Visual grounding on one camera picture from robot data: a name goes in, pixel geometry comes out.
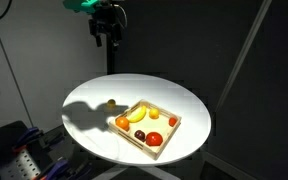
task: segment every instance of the floor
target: floor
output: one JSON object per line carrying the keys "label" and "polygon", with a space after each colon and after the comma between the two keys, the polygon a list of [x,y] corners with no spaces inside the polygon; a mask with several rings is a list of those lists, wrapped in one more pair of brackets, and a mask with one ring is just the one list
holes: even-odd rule
{"label": "floor", "polygon": [[[89,179],[95,178],[103,172],[109,170],[114,167],[115,163],[108,162],[106,160],[97,158],[90,153],[83,150],[74,140],[70,137],[70,135],[65,131],[64,126],[59,126],[48,133],[46,135],[51,136],[57,132],[62,132],[65,136],[65,140],[61,142],[56,148],[49,153],[49,156],[53,161],[56,161],[60,157],[65,157],[71,160],[74,164],[78,165],[85,159],[89,159],[89,161],[93,165],[93,170]],[[182,179],[182,180],[234,180],[234,179],[254,179],[243,172],[238,172],[234,167],[228,168],[229,165],[225,163],[219,163],[220,160],[215,160],[216,158],[212,158],[212,156],[205,156],[201,151],[195,152],[192,156],[181,160],[179,162],[158,166],[158,168]],[[214,164],[217,164],[217,167],[221,167],[221,169],[227,169],[224,172],[219,168],[215,167]],[[119,175],[115,176],[113,180],[128,180],[128,179],[136,179],[136,180],[158,180],[149,173],[137,168],[137,167],[129,167],[125,171],[121,172]]]}

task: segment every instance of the wooden tray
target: wooden tray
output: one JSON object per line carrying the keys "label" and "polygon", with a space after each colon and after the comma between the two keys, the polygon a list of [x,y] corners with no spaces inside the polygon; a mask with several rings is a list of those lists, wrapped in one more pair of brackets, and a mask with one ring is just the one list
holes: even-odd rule
{"label": "wooden tray", "polygon": [[[145,117],[137,122],[137,123],[130,123],[129,130],[125,131],[124,129],[118,127],[115,124],[115,120],[121,116],[129,118],[134,114],[137,114],[141,107],[146,106],[146,115]],[[149,111],[152,108],[157,108],[160,112],[158,119],[151,119],[149,116]],[[176,124],[171,127],[169,125],[169,118],[174,117],[177,119]],[[124,111],[124,113],[116,116],[114,120],[109,122],[109,129],[114,132],[115,134],[119,135],[120,137],[124,138],[127,142],[134,145],[138,149],[140,149],[143,153],[147,154],[154,160],[157,160],[158,157],[161,155],[162,151],[164,150],[165,146],[167,145],[168,141],[172,138],[173,134],[175,133],[178,126],[181,124],[181,117],[175,115],[161,107],[158,107],[146,100],[141,100],[136,103],[131,108]],[[141,140],[137,139],[134,134],[137,130],[141,130],[147,135],[150,132],[158,132],[163,137],[163,142],[160,146],[148,146],[145,141],[142,142]]]}

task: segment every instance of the metal pole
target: metal pole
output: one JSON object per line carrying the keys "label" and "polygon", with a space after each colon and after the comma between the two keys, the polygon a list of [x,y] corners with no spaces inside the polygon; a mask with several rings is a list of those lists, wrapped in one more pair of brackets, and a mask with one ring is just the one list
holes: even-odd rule
{"label": "metal pole", "polygon": [[114,52],[111,36],[106,36],[107,75],[114,74]]}
{"label": "metal pole", "polygon": [[236,60],[236,63],[234,65],[234,68],[227,80],[227,83],[225,85],[225,88],[222,92],[222,95],[218,101],[218,104],[216,106],[216,109],[215,109],[215,112],[212,116],[212,119],[216,117],[216,113],[222,108],[223,106],[223,103],[224,101],[226,100],[226,97],[229,93],[229,91],[231,90],[232,88],[232,85],[236,79],[236,76],[237,74],[239,73],[240,69],[241,69],[241,66],[245,60],[245,57],[250,49],[250,46],[252,45],[253,43],[253,40],[257,34],[257,31],[260,27],[260,25],[262,24],[262,21],[265,17],[265,14],[266,12],[268,11],[268,8],[270,7],[270,4],[271,4],[272,0],[264,0],[261,7],[260,7],[260,10],[258,11],[257,15],[256,15],[256,18],[253,22],[253,25],[250,29],[250,32],[248,33],[248,36],[244,42],[244,45],[242,47],[242,50],[240,51],[240,54],[238,55],[238,58]]}

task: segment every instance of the wire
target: wire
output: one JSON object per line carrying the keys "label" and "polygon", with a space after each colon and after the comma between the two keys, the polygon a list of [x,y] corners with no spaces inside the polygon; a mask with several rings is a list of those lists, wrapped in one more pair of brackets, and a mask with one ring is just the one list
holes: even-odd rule
{"label": "wire", "polygon": [[[9,9],[10,6],[11,6],[11,3],[12,3],[12,0],[9,0],[9,3],[8,3],[8,5],[7,5],[7,8],[6,8],[6,10],[4,11],[4,13],[0,16],[0,19],[2,19],[3,16],[5,16],[5,14],[7,13],[8,9]],[[17,83],[17,79],[16,79],[16,77],[15,77],[15,73],[14,73],[13,68],[12,68],[12,66],[11,66],[10,60],[9,60],[7,54],[6,54],[6,50],[5,50],[5,47],[4,47],[4,45],[3,45],[1,36],[0,36],[0,45],[1,45],[1,47],[2,47],[3,54],[4,54],[4,56],[5,56],[7,65],[8,65],[8,67],[9,67],[10,71],[11,71],[11,74],[12,74],[13,80],[14,80],[14,82],[15,82],[16,88],[17,88],[17,90],[18,90],[18,93],[20,94],[20,98],[21,98],[22,103],[23,103],[23,105],[24,105],[26,114],[27,114],[27,116],[28,116],[28,120],[30,121],[31,126],[34,127],[34,124],[33,124],[33,122],[32,122],[32,118],[31,118],[31,116],[30,116],[30,113],[28,112],[26,103],[25,103],[25,101],[24,101],[24,97],[23,97],[23,95],[22,95],[21,89],[20,89],[20,87],[19,87],[19,85],[18,85],[18,83]]]}
{"label": "wire", "polygon": [[119,20],[121,26],[123,27],[123,29],[125,29],[127,27],[127,16],[126,16],[125,10],[121,6],[119,6],[117,4],[114,4],[114,7],[120,8],[122,10],[123,14],[124,14],[124,21],[125,21],[124,26],[121,23],[120,17],[118,15],[117,15],[117,17],[118,17],[118,20]]}
{"label": "wire", "polygon": [[121,25],[121,27],[122,27],[123,29],[125,29],[124,25],[123,25],[122,22],[121,22],[121,18],[120,18],[120,16],[118,15],[115,7],[116,7],[116,6],[113,5],[113,11],[114,11],[115,16],[117,17],[117,21],[118,21],[118,23]]}
{"label": "wire", "polygon": [[13,1],[13,0],[9,0],[5,11],[4,11],[3,14],[0,16],[0,20],[7,14],[8,10],[9,10],[10,7],[11,7],[12,1]]}

